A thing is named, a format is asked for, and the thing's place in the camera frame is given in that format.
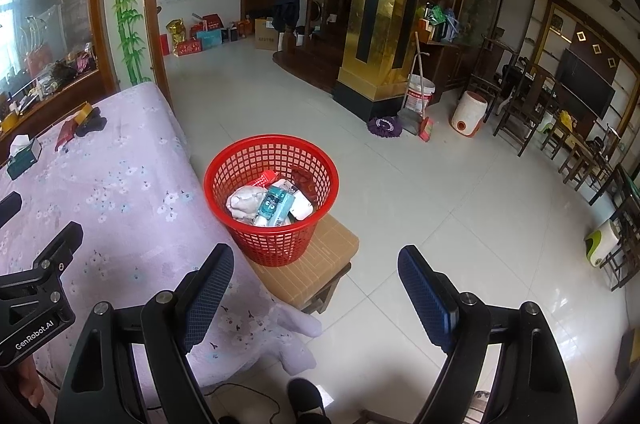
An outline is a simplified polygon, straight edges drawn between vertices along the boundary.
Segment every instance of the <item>screw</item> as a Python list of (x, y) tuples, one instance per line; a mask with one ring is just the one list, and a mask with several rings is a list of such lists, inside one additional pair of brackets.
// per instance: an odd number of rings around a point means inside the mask
[(533, 301), (526, 301), (524, 303), (524, 309), (527, 314), (537, 315), (540, 314), (540, 307), (536, 305)]
[(170, 290), (163, 290), (162, 292), (159, 292), (158, 294), (156, 294), (156, 302), (160, 303), (161, 305), (168, 303), (173, 298), (174, 298), (174, 293), (171, 292)]
[(103, 315), (107, 310), (109, 310), (109, 304), (104, 301), (100, 301), (100, 303), (94, 307), (94, 314)]
[(476, 303), (478, 303), (478, 297), (471, 292), (463, 292), (460, 295), (460, 301), (462, 301), (465, 305), (469, 305), (472, 307)]

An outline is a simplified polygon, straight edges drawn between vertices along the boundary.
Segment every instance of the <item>human hand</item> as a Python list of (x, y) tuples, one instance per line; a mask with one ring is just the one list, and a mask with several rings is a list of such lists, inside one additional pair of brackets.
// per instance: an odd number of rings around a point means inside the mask
[(16, 369), (18, 375), (18, 389), (20, 394), (29, 401), (34, 408), (37, 408), (44, 397), (44, 389), (40, 382), (40, 377), (36, 371), (36, 364), (33, 356), (24, 359)]

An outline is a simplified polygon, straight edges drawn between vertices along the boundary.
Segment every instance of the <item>blue gripper pad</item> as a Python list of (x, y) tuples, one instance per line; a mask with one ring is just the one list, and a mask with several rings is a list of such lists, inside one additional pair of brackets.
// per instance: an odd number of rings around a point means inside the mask
[(445, 354), (452, 352), (458, 306), (414, 245), (400, 251), (398, 275), (431, 343)]
[(204, 339), (233, 273), (233, 251), (228, 245), (217, 244), (176, 305), (176, 312), (184, 317), (180, 345), (185, 353)]

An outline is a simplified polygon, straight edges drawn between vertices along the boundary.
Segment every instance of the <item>green tissue box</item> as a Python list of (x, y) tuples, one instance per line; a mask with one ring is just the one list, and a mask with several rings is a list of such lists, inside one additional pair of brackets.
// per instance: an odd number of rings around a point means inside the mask
[(9, 163), (6, 166), (6, 172), (12, 180), (18, 178), (23, 172), (33, 166), (40, 158), (40, 152), (42, 146), (38, 142), (38, 139), (33, 139), (30, 144), (15, 153), (14, 157), (11, 157)]

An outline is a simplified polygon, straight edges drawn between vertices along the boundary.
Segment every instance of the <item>pillar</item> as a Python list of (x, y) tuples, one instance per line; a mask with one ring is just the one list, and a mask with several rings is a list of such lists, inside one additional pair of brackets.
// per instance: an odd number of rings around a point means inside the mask
[(401, 106), (427, 0), (352, 0), (334, 100), (367, 121)]

